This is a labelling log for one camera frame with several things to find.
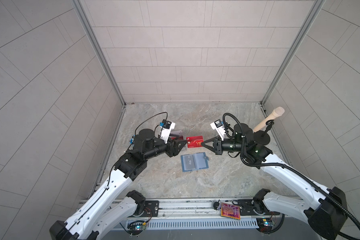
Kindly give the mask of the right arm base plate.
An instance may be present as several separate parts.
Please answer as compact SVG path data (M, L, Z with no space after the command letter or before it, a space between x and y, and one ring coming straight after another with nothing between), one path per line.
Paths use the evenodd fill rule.
M260 216L270 217L272 214L280 216L279 212L269 211L262 200L239 199L232 203L240 208L241 216Z

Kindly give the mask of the red VIP card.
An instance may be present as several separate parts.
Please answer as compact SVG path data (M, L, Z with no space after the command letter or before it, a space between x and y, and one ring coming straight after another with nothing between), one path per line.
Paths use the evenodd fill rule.
M187 137L187 148L200 148L204 142L203 136Z

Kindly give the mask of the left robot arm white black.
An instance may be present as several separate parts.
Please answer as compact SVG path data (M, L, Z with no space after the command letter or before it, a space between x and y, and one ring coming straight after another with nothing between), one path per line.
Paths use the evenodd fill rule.
M49 232L53 240L100 240L127 217L139 216L145 208L145 197L131 191L114 208L111 204L147 167L148 160L161 154L177 156L186 140L163 140L151 129L133 137L126 152L113 165L110 175L89 200L66 221L56 221Z

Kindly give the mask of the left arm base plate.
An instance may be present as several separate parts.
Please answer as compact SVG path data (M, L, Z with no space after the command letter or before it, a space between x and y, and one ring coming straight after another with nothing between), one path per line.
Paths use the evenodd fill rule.
M138 215L131 215L132 218L150 218L157 217L159 212L159 201L146 201L143 211Z

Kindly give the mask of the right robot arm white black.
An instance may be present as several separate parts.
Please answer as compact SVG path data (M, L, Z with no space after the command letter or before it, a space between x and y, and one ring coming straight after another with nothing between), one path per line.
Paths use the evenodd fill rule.
M360 222L348 211L345 193L337 187L329 189L316 183L268 149L266 146L271 141L268 131L273 123L270 120L265 131L254 132L243 123L231 128L217 120L211 127L219 135L205 140L202 146L216 155L238 153L244 165L272 175L300 197L283 197L261 189L252 200L256 214L278 212L308 224L326 240L334 240L337 236L351 240L352 237L342 233L341 229L350 219L360 231Z

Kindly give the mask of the blue card holder wallet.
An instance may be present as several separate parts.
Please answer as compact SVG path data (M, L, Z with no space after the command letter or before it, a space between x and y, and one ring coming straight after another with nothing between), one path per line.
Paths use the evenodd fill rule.
M181 156L182 171L192 172L209 168L209 157L205 152Z

